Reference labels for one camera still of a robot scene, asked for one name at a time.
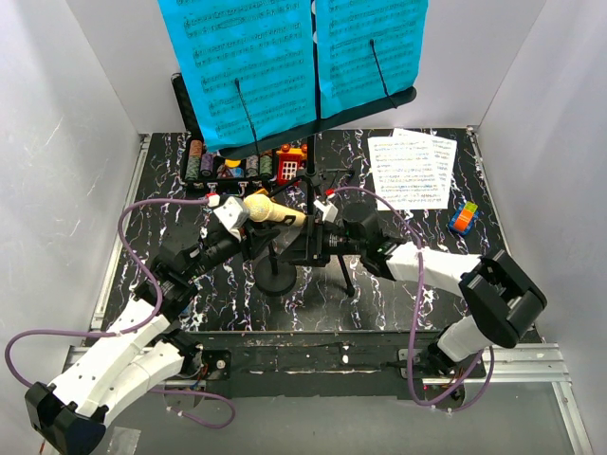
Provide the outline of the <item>black music stand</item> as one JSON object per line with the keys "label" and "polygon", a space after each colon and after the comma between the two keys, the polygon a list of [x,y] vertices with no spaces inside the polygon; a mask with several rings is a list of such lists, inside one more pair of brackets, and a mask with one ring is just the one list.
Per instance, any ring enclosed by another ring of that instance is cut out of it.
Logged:
{"label": "black music stand", "polygon": [[289,188],[293,186],[296,182],[303,181],[307,186],[307,197],[309,201],[314,202],[317,197],[321,197],[320,188],[318,184],[320,175],[316,168],[316,142],[319,134],[331,128],[340,126],[344,123],[359,118],[364,118],[366,116],[373,115],[379,112],[383,112],[391,108],[397,108],[398,106],[401,106],[413,100],[415,96],[415,91],[414,86],[412,86],[404,91],[397,92],[392,96],[387,96],[380,100],[371,101],[367,104],[347,109],[329,118],[323,118],[321,113],[321,91],[319,87],[317,35],[315,19],[315,3],[317,1],[308,2],[310,2],[311,4],[312,18],[313,56],[316,78],[316,119],[299,127],[293,128],[287,132],[259,139],[247,146],[226,148],[218,151],[212,151],[208,148],[208,146],[207,148],[209,149],[209,151],[218,152],[226,158],[243,159],[252,155],[259,155],[270,150],[278,151],[283,144],[292,144],[293,141],[300,141],[302,145],[306,144],[307,163],[305,168],[297,171],[297,175],[293,179],[288,181],[286,184],[281,185],[281,187]]}

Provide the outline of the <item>black microphone stand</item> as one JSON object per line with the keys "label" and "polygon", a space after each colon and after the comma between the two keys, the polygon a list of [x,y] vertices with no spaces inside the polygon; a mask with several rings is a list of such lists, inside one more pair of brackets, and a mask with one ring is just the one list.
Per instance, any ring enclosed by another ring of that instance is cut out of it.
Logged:
{"label": "black microphone stand", "polygon": [[297,269],[292,264],[278,261],[273,242],[267,248],[268,254],[254,267],[255,285],[267,296],[280,297],[295,286]]}

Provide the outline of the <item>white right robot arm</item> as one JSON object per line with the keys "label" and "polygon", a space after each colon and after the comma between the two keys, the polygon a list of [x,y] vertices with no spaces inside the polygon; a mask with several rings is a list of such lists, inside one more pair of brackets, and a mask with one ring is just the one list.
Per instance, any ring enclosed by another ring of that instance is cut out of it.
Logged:
{"label": "white right robot arm", "polygon": [[384,234],[377,213],[365,204],[314,206],[322,218],[304,231],[305,258],[324,265],[333,255],[357,255],[376,277],[422,282],[464,300],[469,315],[445,328],[420,355],[429,373],[451,376],[489,346],[515,347],[547,306],[544,293],[503,249],[479,256],[418,248]]}

